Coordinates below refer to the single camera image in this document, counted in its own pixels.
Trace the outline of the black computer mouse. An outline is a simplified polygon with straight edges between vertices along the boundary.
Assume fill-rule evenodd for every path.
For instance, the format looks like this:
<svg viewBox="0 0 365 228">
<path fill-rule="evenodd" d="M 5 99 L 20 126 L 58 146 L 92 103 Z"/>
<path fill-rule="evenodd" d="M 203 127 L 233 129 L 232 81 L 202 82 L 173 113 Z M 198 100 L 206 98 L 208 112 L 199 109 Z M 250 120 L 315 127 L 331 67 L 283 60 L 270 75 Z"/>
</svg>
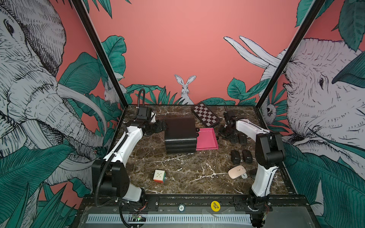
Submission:
<svg viewBox="0 0 365 228">
<path fill-rule="evenodd" d="M 241 163 L 240 153 L 237 150 L 231 151 L 231 162 L 237 165 Z"/>
<path fill-rule="evenodd" d="M 248 140 L 247 140 L 247 136 L 245 134 L 238 134 L 238 142 L 241 145 L 246 145 Z"/>
<path fill-rule="evenodd" d="M 232 134 L 232 135 L 230 136 L 230 142 L 231 142 L 232 144 L 236 144 L 236 143 L 238 143 L 238 137 L 237 137 L 237 135 L 236 135 L 236 134 Z"/>
<path fill-rule="evenodd" d="M 250 164 L 253 162 L 253 156 L 251 151 L 246 149 L 242 150 L 242 156 L 245 163 Z"/>
</svg>

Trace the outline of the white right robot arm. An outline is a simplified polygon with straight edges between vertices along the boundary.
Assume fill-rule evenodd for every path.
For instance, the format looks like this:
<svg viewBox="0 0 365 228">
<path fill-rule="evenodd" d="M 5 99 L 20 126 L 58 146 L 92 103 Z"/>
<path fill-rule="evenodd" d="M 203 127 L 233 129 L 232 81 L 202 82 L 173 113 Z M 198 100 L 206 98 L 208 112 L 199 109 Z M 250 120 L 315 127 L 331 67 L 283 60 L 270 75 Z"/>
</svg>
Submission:
<svg viewBox="0 0 365 228">
<path fill-rule="evenodd" d="M 258 163 L 252 192 L 256 197 L 266 197 L 275 172 L 285 160 L 285 149 L 280 133 L 264 129 L 248 119 L 229 117 L 225 120 L 225 133 L 241 132 L 255 141 L 255 158 Z"/>
</svg>

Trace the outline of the black drawer cabinet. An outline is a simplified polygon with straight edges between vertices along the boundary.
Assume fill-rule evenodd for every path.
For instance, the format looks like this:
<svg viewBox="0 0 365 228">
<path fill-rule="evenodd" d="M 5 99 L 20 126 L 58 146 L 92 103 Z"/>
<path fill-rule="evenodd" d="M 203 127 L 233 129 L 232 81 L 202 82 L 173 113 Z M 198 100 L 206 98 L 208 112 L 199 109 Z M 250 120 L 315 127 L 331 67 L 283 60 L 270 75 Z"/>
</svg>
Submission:
<svg viewBox="0 0 365 228">
<path fill-rule="evenodd" d="M 165 119 L 164 143 L 167 154 L 190 154 L 196 152 L 197 131 L 193 117 Z"/>
</svg>

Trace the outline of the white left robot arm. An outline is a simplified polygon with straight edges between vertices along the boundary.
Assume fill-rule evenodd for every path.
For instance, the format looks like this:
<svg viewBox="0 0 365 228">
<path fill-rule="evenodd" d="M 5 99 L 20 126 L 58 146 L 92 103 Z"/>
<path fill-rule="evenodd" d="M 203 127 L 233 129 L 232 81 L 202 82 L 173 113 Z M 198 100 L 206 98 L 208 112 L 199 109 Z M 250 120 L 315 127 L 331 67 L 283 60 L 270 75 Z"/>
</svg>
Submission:
<svg viewBox="0 0 365 228">
<path fill-rule="evenodd" d="M 145 203 L 145 190 L 130 183 L 126 164 L 137 143 L 143 136 L 150 136 L 167 129 L 164 120 L 149 122 L 131 120 L 123 124 L 124 134 L 115 147 L 102 159 L 93 162 L 92 187 L 97 207 L 117 202 Z"/>
</svg>

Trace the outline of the pale pink computer mouse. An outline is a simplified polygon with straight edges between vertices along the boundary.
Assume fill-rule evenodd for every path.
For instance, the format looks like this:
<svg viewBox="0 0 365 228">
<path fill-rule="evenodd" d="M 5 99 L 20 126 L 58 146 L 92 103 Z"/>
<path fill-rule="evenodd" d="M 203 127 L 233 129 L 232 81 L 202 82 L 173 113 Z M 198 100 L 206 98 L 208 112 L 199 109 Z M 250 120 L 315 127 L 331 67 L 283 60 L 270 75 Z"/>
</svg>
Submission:
<svg viewBox="0 0 365 228">
<path fill-rule="evenodd" d="M 243 179 L 248 178 L 246 169 L 242 165 L 230 169 L 228 175 L 231 179 L 236 179 L 238 177 L 242 177 Z"/>
</svg>

